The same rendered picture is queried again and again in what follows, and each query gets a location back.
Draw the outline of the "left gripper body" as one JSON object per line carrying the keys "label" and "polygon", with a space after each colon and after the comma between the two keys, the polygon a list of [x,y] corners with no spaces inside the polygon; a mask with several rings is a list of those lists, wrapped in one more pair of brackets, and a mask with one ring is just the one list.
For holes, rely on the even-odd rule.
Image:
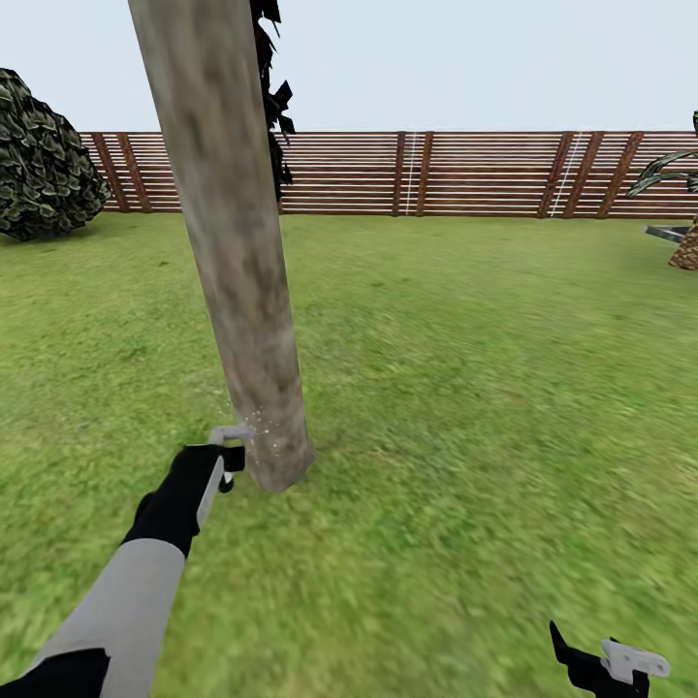
{"label": "left gripper body", "polygon": [[246,469],[246,447],[239,444],[236,447],[221,447],[224,460],[224,473],[243,472]]}

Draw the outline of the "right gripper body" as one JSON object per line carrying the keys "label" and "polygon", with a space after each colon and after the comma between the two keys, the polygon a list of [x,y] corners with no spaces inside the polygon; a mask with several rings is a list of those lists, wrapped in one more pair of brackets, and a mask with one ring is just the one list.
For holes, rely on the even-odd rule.
{"label": "right gripper body", "polygon": [[594,692],[597,698],[648,698],[650,680],[633,670],[633,684],[612,680],[608,670],[600,664],[600,657],[579,650],[571,650],[568,676],[579,688]]}

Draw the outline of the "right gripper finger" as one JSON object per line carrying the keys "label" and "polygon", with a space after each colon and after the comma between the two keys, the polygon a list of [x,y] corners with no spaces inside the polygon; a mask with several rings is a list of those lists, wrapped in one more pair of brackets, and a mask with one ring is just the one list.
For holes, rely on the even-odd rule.
{"label": "right gripper finger", "polygon": [[555,658],[557,659],[558,663],[564,665],[569,664],[570,651],[573,650],[573,648],[566,645],[565,640],[561,637],[561,634],[553,620],[550,621],[550,634],[552,635]]}

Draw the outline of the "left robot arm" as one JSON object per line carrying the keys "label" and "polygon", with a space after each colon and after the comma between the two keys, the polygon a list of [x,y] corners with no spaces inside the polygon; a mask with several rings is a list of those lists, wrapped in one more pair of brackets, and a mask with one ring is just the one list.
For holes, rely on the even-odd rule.
{"label": "left robot arm", "polygon": [[219,427],[209,449],[178,454],[90,591],[26,675],[0,684],[0,698],[150,696],[191,540],[222,476],[246,469],[245,444],[228,447],[226,440],[252,439],[252,431],[245,424]]}

